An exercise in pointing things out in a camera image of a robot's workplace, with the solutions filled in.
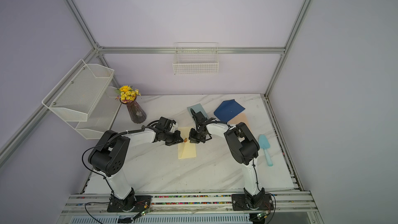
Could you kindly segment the teal envelope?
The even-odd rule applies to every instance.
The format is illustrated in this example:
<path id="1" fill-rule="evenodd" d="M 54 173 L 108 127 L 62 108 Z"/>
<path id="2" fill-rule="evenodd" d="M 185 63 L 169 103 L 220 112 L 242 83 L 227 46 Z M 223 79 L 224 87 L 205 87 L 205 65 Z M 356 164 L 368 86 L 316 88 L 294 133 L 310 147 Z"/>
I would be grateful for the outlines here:
<path id="1" fill-rule="evenodd" d="M 205 118 L 209 119 L 206 111 L 204 110 L 203 106 L 200 103 L 187 107 L 187 110 L 191 117 L 193 116 L 193 114 L 191 113 L 191 110 L 193 110 L 195 113 L 201 112 Z"/>

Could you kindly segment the cream envelope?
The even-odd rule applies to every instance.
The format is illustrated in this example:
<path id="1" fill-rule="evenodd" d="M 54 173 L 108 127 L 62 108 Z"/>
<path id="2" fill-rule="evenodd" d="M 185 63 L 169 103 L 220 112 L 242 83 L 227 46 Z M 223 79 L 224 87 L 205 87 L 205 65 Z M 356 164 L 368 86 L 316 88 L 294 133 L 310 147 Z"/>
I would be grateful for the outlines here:
<path id="1" fill-rule="evenodd" d="M 183 142 L 178 144 L 178 159 L 191 159 L 197 157 L 196 144 L 190 142 L 189 133 L 192 127 L 179 127 Z"/>

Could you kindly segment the peach paper sheet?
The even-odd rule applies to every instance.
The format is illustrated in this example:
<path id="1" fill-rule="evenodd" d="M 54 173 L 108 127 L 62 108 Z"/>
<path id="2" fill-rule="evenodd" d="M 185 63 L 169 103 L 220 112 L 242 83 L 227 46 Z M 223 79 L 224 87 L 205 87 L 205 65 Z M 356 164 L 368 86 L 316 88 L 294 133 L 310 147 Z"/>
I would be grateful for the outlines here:
<path id="1" fill-rule="evenodd" d="M 234 118 L 232 118 L 228 123 L 230 124 L 230 125 L 237 125 L 237 124 L 239 124 L 239 123 L 244 123 L 249 129 L 250 129 L 250 124 L 249 124 L 249 121 L 248 121 L 248 119 L 247 119 L 247 116 L 246 116 L 246 114 L 245 113 L 240 113 L 240 114 L 238 114 L 237 116 L 235 116 Z"/>

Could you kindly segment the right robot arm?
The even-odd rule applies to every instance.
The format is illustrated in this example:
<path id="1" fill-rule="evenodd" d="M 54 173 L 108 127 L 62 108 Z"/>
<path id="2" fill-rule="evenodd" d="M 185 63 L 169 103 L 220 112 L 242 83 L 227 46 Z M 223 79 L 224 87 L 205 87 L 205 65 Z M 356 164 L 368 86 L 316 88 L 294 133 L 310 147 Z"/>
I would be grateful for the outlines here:
<path id="1" fill-rule="evenodd" d="M 258 209 L 265 196 L 265 191 L 260 189 L 256 171 L 260 146 L 248 126 L 243 122 L 229 124 L 206 118 L 202 112 L 195 112 L 192 108 L 189 111 L 195 123 L 189 133 L 190 143 L 206 143 L 213 136 L 224 138 L 232 157 L 241 165 L 246 207 Z"/>

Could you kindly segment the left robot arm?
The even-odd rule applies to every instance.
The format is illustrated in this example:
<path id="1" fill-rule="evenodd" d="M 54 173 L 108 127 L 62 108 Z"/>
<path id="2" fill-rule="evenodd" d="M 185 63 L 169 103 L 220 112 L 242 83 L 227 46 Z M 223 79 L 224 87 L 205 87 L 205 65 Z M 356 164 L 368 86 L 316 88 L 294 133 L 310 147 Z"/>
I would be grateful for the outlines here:
<path id="1" fill-rule="evenodd" d="M 92 148 L 88 163 L 92 165 L 94 172 L 105 178 L 115 199 L 134 199 L 133 188 L 123 172 L 127 152 L 135 146 L 156 142 L 164 142 L 166 146 L 182 143 L 178 123 L 161 117 L 138 130 L 119 133 L 108 130 Z"/>

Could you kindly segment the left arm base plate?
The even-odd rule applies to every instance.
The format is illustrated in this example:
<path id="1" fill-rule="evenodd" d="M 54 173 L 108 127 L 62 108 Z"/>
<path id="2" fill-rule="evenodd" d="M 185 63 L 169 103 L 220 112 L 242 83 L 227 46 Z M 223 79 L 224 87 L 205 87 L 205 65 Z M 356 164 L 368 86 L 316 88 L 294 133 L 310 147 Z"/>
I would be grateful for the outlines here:
<path id="1" fill-rule="evenodd" d="M 111 196 L 110 203 L 107 208 L 108 213 L 122 213 L 122 212 L 143 212 L 148 209 L 151 204 L 152 196 L 127 196 L 126 199 L 120 200 Z"/>

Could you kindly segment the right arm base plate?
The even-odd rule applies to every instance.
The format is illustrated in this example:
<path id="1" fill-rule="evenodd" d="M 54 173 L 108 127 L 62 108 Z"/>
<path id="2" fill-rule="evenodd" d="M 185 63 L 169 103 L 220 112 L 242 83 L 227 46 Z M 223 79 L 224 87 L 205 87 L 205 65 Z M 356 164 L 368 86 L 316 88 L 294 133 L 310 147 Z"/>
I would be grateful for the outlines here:
<path id="1" fill-rule="evenodd" d="M 243 194 L 232 194 L 232 207 L 234 211 L 273 211 L 274 202 L 271 194 L 262 188 L 256 195 L 251 195 L 247 190 Z"/>

